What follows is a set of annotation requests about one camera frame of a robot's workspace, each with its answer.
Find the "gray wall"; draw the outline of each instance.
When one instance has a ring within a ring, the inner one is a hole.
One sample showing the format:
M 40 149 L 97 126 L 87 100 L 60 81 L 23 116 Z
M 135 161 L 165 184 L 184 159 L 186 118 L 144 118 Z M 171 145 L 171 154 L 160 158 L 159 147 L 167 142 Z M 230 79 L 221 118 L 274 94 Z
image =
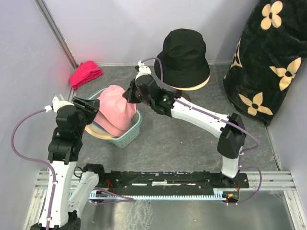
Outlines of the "gray wall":
M 10 145 L 18 121 L 51 104 L 53 94 L 68 97 L 71 66 L 33 0 L 0 3 L 0 229 L 20 230 L 40 169 L 19 159 Z M 39 114 L 20 127 L 17 149 L 47 159 L 55 114 Z
M 280 111 L 270 125 L 283 170 L 290 170 L 307 213 L 307 62 L 295 76 Z
M 45 0 L 77 62 L 135 63 L 167 34 L 202 33 L 208 60 L 230 60 L 258 0 Z

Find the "pink cloth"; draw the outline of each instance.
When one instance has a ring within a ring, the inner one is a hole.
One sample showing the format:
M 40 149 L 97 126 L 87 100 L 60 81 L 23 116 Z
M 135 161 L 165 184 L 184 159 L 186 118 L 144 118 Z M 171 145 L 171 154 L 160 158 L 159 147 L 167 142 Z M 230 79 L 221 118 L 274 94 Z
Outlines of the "pink cloth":
M 113 136 L 122 136 L 131 125 L 136 114 L 136 104 L 130 104 L 123 93 L 125 90 L 118 85 L 111 85 L 102 91 L 99 112 L 94 121 Z
M 87 61 L 84 64 L 80 64 L 71 78 L 69 78 L 69 82 L 72 88 L 78 89 L 80 86 L 103 74 L 103 71 L 93 61 Z

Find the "light blue plastic basket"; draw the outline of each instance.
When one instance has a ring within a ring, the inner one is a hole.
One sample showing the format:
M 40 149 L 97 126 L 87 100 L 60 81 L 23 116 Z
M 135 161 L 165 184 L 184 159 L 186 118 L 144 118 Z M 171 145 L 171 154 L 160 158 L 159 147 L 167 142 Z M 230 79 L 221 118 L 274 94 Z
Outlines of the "light blue plastic basket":
M 105 90 L 101 89 L 97 91 L 96 93 L 92 94 L 88 97 L 88 99 L 97 99 L 100 93 Z M 109 142 L 113 143 L 119 148 L 124 148 L 127 145 L 129 145 L 139 134 L 140 134 L 140 125 L 142 123 L 142 114 L 137 109 L 136 114 L 133 116 L 131 122 L 133 123 L 133 126 L 124 133 L 121 137 L 115 138 L 112 140 L 108 140 Z

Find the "black fabric with flower pattern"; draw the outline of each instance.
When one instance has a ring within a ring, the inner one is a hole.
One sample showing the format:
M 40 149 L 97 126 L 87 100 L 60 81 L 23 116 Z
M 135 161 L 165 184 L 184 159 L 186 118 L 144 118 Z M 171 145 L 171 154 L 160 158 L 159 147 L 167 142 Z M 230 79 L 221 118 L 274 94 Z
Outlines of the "black fabric with flower pattern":
M 307 57 L 307 1 L 260 0 L 224 77 L 240 112 L 270 123 Z

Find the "red folded cloth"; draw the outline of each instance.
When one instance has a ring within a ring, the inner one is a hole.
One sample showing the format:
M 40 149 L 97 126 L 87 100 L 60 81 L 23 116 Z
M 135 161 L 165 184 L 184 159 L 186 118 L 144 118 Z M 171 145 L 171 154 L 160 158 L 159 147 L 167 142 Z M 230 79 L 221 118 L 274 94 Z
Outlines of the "red folded cloth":
M 103 74 L 103 71 L 93 61 L 87 61 L 84 64 L 80 64 L 71 78 L 69 78 L 69 82 L 72 88 L 78 89 L 80 86 Z

